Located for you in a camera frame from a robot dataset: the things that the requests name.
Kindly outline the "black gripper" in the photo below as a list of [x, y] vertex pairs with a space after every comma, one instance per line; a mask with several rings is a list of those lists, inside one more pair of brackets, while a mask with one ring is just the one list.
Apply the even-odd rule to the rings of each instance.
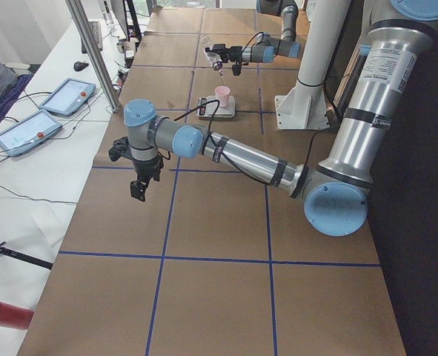
[[137, 178], [130, 182], [130, 195], [132, 198], [144, 202], [150, 180], [160, 181], [160, 173], [164, 168], [163, 157], [156, 155], [153, 159], [147, 161], [132, 159], [132, 162]]
[[242, 46], [226, 47], [225, 44], [213, 44], [209, 53], [220, 54], [222, 62], [242, 62]]

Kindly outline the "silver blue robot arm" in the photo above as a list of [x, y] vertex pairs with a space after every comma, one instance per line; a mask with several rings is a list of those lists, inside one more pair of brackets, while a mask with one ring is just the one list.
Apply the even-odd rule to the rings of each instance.
[[243, 46], [212, 44], [208, 37], [202, 38], [203, 53], [214, 70], [221, 69], [226, 63], [241, 67], [249, 63], [271, 63], [277, 56], [292, 59], [298, 57], [300, 43], [296, 40], [296, 22], [299, 8], [296, 2], [257, 1], [256, 11], [262, 15], [279, 18], [281, 20], [279, 34], [275, 36], [259, 31]]
[[[258, 1], [256, 9], [282, 19], [282, 35], [262, 35], [249, 48], [216, 46], [214, 67], [233, 62], [238, 72], [244, 62], [272, 62], [274, 56], [302, 61], [295, 86], [275, 98], [281, 130], [325, 127], [325, 77], [350, 4], [319, 1], [305, 46], [296, 38], [294, 1]], [[137, 178], [130, 194], [145, 199], [150, 181], [158, 180], [163, 166], [160, 150], [193, 158], [198, 154], [234, 167], [264, 185], [286, 190], [304, 203], [308, 222], [323, 234], [345, 236], [363, 225], [367, 195], [373, 180], [370, 169], [417, 57], [434, 43], [438, 32], [438, 1], [366, 1], [357, 44], [362, 69], [356, 81], [345, 80], [348, 106], [327, 159], [315, 168], [293, 165], [212, 131], [180, 119], [160, 116], [152, 102], [136, 99], [124, 109], [127, 136], [115, 142], [109, 154], [134, 164]]]

